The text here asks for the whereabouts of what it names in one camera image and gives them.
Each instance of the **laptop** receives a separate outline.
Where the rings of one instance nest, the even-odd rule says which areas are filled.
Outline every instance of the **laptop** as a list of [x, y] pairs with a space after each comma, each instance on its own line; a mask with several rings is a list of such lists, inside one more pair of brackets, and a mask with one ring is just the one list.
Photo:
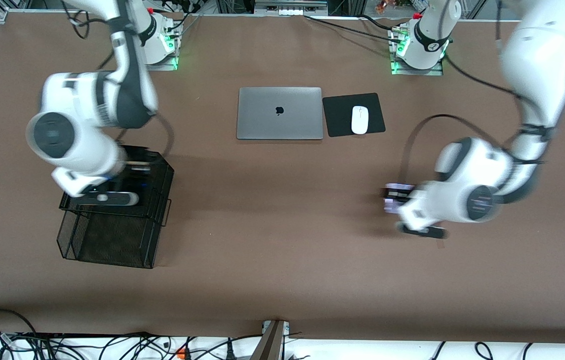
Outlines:
[[320, 140], [322, 119], [321, 88], [241, 88], [236, 137], [243, 141]]

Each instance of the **brown tabletop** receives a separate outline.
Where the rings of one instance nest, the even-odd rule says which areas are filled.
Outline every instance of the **brown tabletop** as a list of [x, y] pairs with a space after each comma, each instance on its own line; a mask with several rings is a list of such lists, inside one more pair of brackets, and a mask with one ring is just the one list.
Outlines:
[[[413, 127], [455, 114], [504, 141], [516, 106], [447, 65], [442, 77], [391, 75], [385, 41], [299, 16], [205, 16], [184, 37], [180, 68], [151, 74], [176, 132], [156, 268], [64, 260], [62, 192], [24, 132], [47, 76], [107, 56], [107, 29], [91, 33], [79, 39], [62, 14], [11, 13], [0, 25], [0, 307], [56, 333], [238, 336], [280, 318], [308, 338], [565, 342], [565, 116], [528, 199], [489, 223], [446, 223], [444, 243], [401, 234], [379, 190], [395, 181]], [[492, 23], [461, 22], [449, 55], [504, 85], [493, 34]], [[238, 141], [238, 91], [249, 86], [376, 92], [387, 131]], [[431, 123], [408, 180], [431, 179], [442, 147], [470, 134]], [[166, 135], [151, 121], [125, 142], [160, 151]], [[25, 330], [6, 316], [0, 329]]]

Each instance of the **black mouse pad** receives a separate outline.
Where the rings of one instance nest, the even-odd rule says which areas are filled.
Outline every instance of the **black mouse pad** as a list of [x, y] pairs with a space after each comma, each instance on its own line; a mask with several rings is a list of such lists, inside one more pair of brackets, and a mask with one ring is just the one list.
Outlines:
[[332, 96], [323, 98], [324, 119], [329, 137], [345, 137], [355, 135], [352, 131], [352, 110], [354, 107], [365, 107], [369, 111], [369, 133], [385, 132], [383, 110], [377, 93], [360, 93], [356, 95]]

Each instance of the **white robotic arm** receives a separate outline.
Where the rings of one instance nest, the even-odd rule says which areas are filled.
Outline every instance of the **white robotic arm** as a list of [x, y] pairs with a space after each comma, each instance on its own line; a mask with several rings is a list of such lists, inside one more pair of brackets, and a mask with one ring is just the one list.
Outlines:
[[438, 157], [438, 180], [418, 185], [397, 208], [399, 229], [424, 237], [440, 221], [482, 223], [499, 205], [524, 199], [565, 108], [565, 1], [510, 0], [522, 22], [501, 55], [502, 72], [521, 96], [522, 126], [511, 150], [466, 137]]
[[[140, 0], [71, 0], [109, 26], [116, 71], [55, 73], [44, 84], [40, 112], [26, 130], [31, 149], [57, 166], [52, 177], [72, 197], [116, 176], [125, 152], [100, 131], [143, 127], [158, 107], [138, 35]], [[130, 198], [132, 205], [137, 198]]]

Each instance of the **white mouse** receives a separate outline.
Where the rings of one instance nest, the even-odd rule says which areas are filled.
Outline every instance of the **white mouse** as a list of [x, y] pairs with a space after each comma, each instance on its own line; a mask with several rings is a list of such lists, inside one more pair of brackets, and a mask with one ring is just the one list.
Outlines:
[[364, 106], [354, 106], [351, 109], [351, 131], [362, 135], [367, 132], [367, 127], [369, 127], [369, 110]]

